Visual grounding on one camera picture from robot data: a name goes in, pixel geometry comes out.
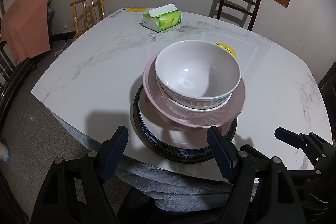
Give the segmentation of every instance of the floor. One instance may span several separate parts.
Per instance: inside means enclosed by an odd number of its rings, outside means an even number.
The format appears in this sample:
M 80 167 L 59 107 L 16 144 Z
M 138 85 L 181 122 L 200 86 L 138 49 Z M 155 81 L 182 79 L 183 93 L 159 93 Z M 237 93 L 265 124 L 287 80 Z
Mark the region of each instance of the floor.
M 77 159 L 88 153 L 31 94 L 38 79 L 57 58 L 54 54 L 62 49 L 64 42 L 54 42 L 52 51 L 38 63 L 36 71 L 30 73 L 13 101 L 1 132 L 1 142 L 10 149 L 10 162 L 0 161 L 0 169 L 29 218 L 53 160 L 58 156 L 66 160 Z M 80 180 L 76 181 L 76 188 L 78 199 L 85 201 Z M 112 178 L 104 188 L 117 212 L 130 186 Z

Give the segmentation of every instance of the tissue box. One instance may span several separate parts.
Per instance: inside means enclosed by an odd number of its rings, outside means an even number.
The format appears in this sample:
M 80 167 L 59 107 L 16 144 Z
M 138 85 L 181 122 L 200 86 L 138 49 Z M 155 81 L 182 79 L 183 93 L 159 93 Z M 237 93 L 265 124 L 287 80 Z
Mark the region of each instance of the tissue box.
M 145 13 L 142 16 L 142 25 L 156 32 L 164 31 L 180 23 L 180 11 L 172 11 L 155 17 L 151 17 L 149 13 Z

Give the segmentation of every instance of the table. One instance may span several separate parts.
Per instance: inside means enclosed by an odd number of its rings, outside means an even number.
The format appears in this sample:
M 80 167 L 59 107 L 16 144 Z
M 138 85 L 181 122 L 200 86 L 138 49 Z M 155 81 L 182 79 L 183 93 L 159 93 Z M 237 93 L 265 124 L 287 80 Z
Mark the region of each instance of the table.
M 186 39 L 220 42 L 236 52 L 247 98 L 233 143 L 250 144 L 288 169 L 312 169 L 304 153 L 274 137 L 283 127 L 318 134 L 331 143 L 328 115 L 307 65 L 254 32 L 213 18 L 182 12 L 180 25 L 161 33 L 142 27 L 143 12 L 122 8 L 93 26 L 47 69 L 32 93 L 51 112 L 99 143 L 119 125 L 129 131 L 124 154 L 143 163 L 197 178 L 223 181 L 215 160 L 168 161 L 146 147 L 132 122 L 132 104 L 147 61 L 171 43 Z

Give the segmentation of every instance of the orange cloth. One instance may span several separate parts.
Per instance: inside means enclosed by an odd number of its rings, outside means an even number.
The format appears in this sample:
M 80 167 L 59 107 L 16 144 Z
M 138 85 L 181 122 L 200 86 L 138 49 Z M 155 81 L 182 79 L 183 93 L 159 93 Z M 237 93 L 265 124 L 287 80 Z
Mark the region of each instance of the orange cloth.
M 15 0 L 2 19 L 2 40 L 16 62 L 50 50 L 48 0 Z

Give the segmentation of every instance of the round yellow sticker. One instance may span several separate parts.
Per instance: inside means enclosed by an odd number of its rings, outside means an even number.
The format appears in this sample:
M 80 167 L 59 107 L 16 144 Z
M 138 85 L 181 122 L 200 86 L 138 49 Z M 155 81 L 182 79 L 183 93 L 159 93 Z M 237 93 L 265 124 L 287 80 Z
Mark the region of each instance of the round yellow sticker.
M 225 45 L 223 43 L 215 43 L 215 44 L 226 49 L 229 53 L 231 53 L 234 56 L 234 58 L 237 57 L 236 52 L 233 50 L 233 48 L 229 47 L 228 45 Z

